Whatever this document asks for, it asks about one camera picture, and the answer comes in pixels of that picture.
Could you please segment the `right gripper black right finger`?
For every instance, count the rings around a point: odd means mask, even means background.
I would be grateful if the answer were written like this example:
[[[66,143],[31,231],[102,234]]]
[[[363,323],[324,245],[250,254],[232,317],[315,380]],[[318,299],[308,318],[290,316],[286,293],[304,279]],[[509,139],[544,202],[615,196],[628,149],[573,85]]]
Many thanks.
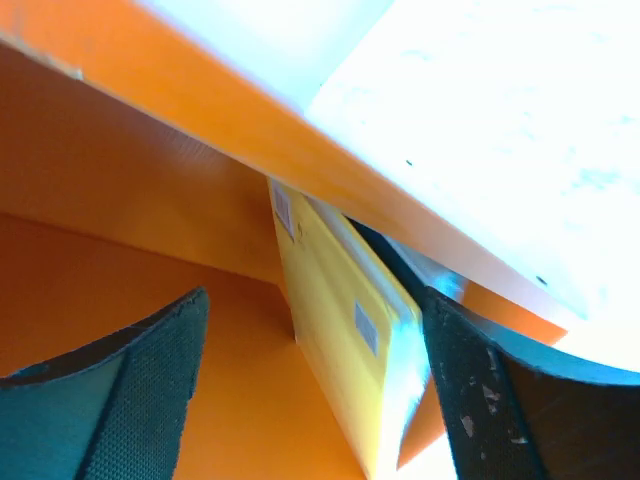
[[[638,478],[638,373],[530,339],[431,287],[422,313],[458,478]]]

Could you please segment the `dark blue book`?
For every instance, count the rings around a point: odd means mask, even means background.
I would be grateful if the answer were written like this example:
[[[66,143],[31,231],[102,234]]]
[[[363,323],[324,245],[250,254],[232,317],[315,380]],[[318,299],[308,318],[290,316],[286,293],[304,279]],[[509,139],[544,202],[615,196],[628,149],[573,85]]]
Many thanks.
[[[355,219],[348,220],[417,303],[428,287],[461,302],[468,283],[465,277]]]

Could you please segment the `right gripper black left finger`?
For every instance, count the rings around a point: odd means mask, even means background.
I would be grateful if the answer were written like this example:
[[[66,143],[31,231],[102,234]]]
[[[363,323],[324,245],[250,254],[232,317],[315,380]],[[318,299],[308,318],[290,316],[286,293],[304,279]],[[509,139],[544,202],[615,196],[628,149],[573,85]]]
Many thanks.
[[[4,479],[170,479],[206,338],[196,288],[1,380]]]

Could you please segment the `yellow book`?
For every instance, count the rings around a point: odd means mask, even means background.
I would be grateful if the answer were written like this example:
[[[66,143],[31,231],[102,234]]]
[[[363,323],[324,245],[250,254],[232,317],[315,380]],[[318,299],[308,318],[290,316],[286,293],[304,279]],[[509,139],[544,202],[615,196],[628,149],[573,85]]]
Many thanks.
[[[425,392],[416,302],[335,208],[270,181],[295,338],[369,479],[393,479]]]

